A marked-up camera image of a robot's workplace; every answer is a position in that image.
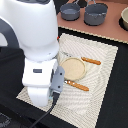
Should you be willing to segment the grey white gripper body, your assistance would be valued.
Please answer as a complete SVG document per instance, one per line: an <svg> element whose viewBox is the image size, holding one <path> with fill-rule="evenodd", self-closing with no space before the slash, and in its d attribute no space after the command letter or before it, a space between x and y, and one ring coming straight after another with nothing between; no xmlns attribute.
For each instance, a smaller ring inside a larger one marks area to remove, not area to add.
<svg viewBox="0 0 128 128"><path fill-rule="evenodd" d="M64 73L56 59L41 63L26 59L22 83L27 87L32 103L39 107L46 106L54 92L61 93Z"/></svg>

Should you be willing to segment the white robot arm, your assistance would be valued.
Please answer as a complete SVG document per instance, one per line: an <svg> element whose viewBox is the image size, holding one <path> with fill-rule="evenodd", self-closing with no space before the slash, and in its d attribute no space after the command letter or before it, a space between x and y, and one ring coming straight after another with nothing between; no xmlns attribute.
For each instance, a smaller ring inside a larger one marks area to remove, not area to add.
<svg viewBox="0 0 128 128"><path fill-rule="evenodd" d="M46 106L58 68L58 24L53 0L0 0L0 18L8 23L25 55L22 83L36 106Z"/></svg>

